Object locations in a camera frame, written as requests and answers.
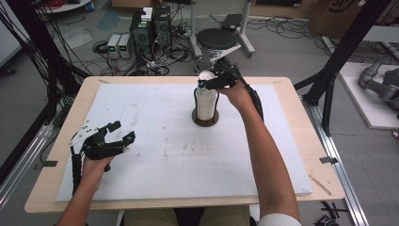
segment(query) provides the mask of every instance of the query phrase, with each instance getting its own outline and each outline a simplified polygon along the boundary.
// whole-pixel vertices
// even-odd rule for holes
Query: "person's right hand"
[[[115,156],[100,160],[91,160],[86,156],[79,187],[95,192],[99,188],[100,182],[103,178],[105,166],[110,164],[114,157]]]
[[[226,95],[231,104],[239,111],[253,106],[246,87],[240,81],[237,81],[232,88],[217,89],[216,91]]]

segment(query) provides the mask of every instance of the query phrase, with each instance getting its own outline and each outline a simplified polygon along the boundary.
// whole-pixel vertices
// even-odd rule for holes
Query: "wooden table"
[[[25,205],[28,213],[61,212],[66,202],[55,202],[67,161],[70,160],[69,142],[80,129],[95,98],[98,87],[110,84],[196,84],[196,76],[165,77],[90,77],[80,89],[71,111],[62,126],[48,161],[58,161],[54,168],[43,168]],[[297,197],[302,201],[340,200],[344,197],[343,187],[330,164],[322,164],[321,157],[327,156],[316,135],[311,121],[301,104],[293,84],[285,77],[246,77],[249,84],[273,85],[279,96],[281,107],[291,128],[296,146],[309,174],[313,193]],[[112,202],[93,202],[92,210],[100,209],[137,209],[178,206],[210,206],[258,203],[253,198],[213,198],[213,199],[176,199],[176,200],[129,200]]]

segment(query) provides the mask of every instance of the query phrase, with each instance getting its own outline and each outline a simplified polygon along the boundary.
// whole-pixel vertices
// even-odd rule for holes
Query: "electronic equipment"
[[[106,48],[110,58],[120,58],[120,49],[118,43],[120,42],[120,35],[113,35],[109,40]]]
[[[136,56],[143,56],[153,61],[153,52],[156,51],[154,41],[154,28],[152,22],[141,20],[142,10],[134,13],[130,33],[132,35],[133,47]]]
[[[120,37],[120,42],[118,43],[120,49],[120,57],[130,58],[133,53],[133,42],[132,36],[129,34],[123,34]]]
[[[169,47],[172,45],[170,26],[170,6],[161,6],[153,14],[156,40],[158,45]]]
[[[143,8],[144,13],[141,14],[141,21],[148,21],[152,20],[152,8]]]
[[[222,28],[234,33],[235,28],[241,23],[242,18],[242,14],[229,14],[226,16],[226,19],[222,24]]]

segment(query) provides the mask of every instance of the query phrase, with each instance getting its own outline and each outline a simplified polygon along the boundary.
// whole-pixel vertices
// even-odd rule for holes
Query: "cardboard box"
[[[112,0],[113,8],[151,8],[152,0]]]
[[[258,5],[256,1],[251,4],[249,14],[251,16],[280,16],[289,18],[306,18],[310,17],[313,12],[314,6],[317,0],[302,0],[299,8],[294,7],[280,7],[280,6],[268,6]]]
[[[360,0],[318,1],[308,22],[311,33],[341,38],[358,16],[363,5]]]

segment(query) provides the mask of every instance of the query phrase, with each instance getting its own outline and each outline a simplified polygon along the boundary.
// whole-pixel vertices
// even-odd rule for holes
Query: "dark base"
[[[217,112],[217,110],[215,110],[215,114],[214,114],[213,118],[211,118],[210,120],[207,120],[207,121],[202,121],[197,116],[197,109],[194,108],[193,113],[191,114],[191,117],[195,124],[202,126],[202,127],[210,127],[210,126],[213,126],[214,124],[216,124],[217,121],[219,120],[219,112]]]

